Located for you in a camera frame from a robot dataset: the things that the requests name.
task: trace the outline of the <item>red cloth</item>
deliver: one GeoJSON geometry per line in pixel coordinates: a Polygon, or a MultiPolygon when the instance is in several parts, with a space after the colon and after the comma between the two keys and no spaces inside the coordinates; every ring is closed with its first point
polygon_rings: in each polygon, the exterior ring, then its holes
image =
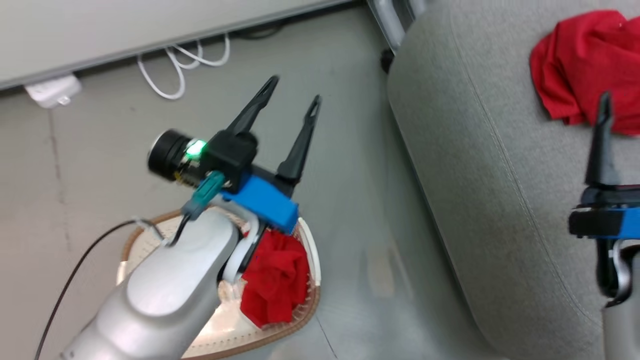
{"type": "Polygon", "coordinates": [[[243,274],[247,281],[240,310],[257,327],[291,322],[307,297],[309,263],[304,246],[293,236],[266,231],[243,274]]]}
{"type": "Polygon", "coordinates": [[[610,91],[612,130],[640,135],[640,17],[602,10],[559,22],[533,49],[531,76],[553,119],[593,125],[610,91]]]}

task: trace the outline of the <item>tile floor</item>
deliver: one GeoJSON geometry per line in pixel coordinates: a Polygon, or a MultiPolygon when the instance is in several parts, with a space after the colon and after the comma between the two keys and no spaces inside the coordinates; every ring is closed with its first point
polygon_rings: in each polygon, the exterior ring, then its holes
{"type": "MultiPolygon", "coordinates": [[[[315,94],[324,104],[294,199],[316,238],[323,297],[300,332],[235,359],[498,359],[455,285],[413,178],[385,93],[384,39],[365,7],[290,24],[272,38],[232,42],[222,68],[187,72],[175,102],[133,63],[84,76],[72,104],[39,108],[0,97],[0,348],[33,356],[58,292],[85,248],[132,215],[181,206],[189,190],[150,175],[148,147],[170,127],[208,138],[272,74],[281,81],[254,126],[257,163],[284,159],[315,94]]],[[[206,54],[218,53],[219,44],[206,54]]],[[[175,86],[166,58],[148,62],[175,86]]],[[[129,232],[103,243],[67,294],[45,346],[51,359],[115,281],[129,232]]]]}

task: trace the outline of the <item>power plug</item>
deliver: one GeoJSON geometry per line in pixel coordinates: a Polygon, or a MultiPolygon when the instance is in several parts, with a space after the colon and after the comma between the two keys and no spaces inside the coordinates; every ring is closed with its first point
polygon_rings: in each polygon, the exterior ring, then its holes
{"type": "Polygon", "coordinates": [[[25,85],[29,96],[45,109],[67,105],[71,97],[82,90],[80,80],[75,75],[62,76],[42,83],[25,85]]]}

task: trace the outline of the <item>basket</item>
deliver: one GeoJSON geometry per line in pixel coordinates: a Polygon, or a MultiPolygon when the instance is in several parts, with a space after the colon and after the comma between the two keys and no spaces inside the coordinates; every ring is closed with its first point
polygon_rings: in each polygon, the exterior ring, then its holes
{"type": "MultiPolygon", "coordinates": [[[[246,226],[244,220],[237,218],[224,209],[214,206],[207,211],[223,213],[241,229],[246,226]]],[[[180,218],[180,211],[174,211],[154,218],[152,221],[166,237],[175,232],[180,223],[180,218]]],[[[316,244],[307,223],[302,218],[298,219],[293,235],[304,245],[307,251],[310,273],[305,303],[299,305],[293,311],[292,322],[269,324],[262,329],[257,328],[240,312],[244,282],[239,281],[232,286],[223,281],[218,286],[221,305],[184,353],[183,359],[215,360],[236,355],[288,336],[300,330],[311,320],[320,301],[321,274],[316,244]]],[[[122,251],[122,260],[118,267],[116,279],[117,283],[121,283],[159,245],[160,241],[150,232],[137,228],[127,240],[122,251]]]]}

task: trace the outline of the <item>gray cushion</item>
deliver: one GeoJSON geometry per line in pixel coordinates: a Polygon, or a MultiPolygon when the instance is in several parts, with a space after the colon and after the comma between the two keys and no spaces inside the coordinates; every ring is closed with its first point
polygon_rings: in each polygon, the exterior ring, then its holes
{"type": "MultiPolygon", "coordinates": [[[[549,121],[529,53],[557,21],[637,0],[436,0],[409,31],[388,94],[468,304],[512,359],[602,359],[595,247],[567,233],[591,136],[549,121]]],[[[640,183],[640,140],[616,162],[640,183]]]]}

